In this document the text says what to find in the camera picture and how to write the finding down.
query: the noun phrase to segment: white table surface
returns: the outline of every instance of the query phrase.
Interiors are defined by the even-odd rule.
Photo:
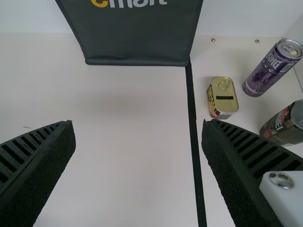
[[[0,142],[73,120],[34,227],[197,227],[184,68],[88,66],[73,35],[0,35]]]
[[[260,43],[255,43],[255,39],[259,39]],[[212,77],[231,78],[234,82],[239,110],[226,121],[258,134],[259,129],[267,120],[292,102],[303,98],[293,69],[261,97],[253,98],[242,91],[245,79],[278,40],[278,37],[195,37],[191,61],[206,219],[209,227],[233,227],[234,222],[201,148],[203,120],[212,119],[208,112],[206,90]],[[302,144],[288,147],[288,149],[303,156]]]

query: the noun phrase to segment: printed logo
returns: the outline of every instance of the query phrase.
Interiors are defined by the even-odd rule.
[[[273,55],[272,52],[268,53],[268,55],[266,56],[266,59],[268,60],[268,63],[276,70],[279,65],[282,63],[282,61],[279,61],[277,58],[275,58],[275,56]]]
[[[159,1],[161,5],[167,5],[167,2],[165,0],[91,0],[91,3],[94,4],[94,6],[97,6],[99,8],[104,8],[108,6],[108,2],[111,8],[116,7],[116,3],[119,6],[119,8],[124,8],[126,5],[125,2],[127,2],[128,8],[135,7],[144,7],[146,5],[153,6],[155,4],[155,1]]]

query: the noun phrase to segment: dark green can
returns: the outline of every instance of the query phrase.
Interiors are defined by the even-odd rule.
[[[260,129],[260,136],[281,146],[303,142],[303,99],[272,117]]]

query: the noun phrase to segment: pull tab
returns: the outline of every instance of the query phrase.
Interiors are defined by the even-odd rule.
[[[228,86],[230,84],[230,81],[229,79],[225,79],[224,81],[221,81],[219,84],[218,84],[218,87],[221,88],[223,91],[226,91]]]
[[[290,45],[285,46],[284,49],[287,50],[293,56],[298,54],[298,51]]]

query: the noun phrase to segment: gold tin can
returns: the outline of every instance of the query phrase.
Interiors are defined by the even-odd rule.
[[[208,108],[214,119],[228,119],[239,109],[233,81],[227,77],[214,77],[207,89]]]

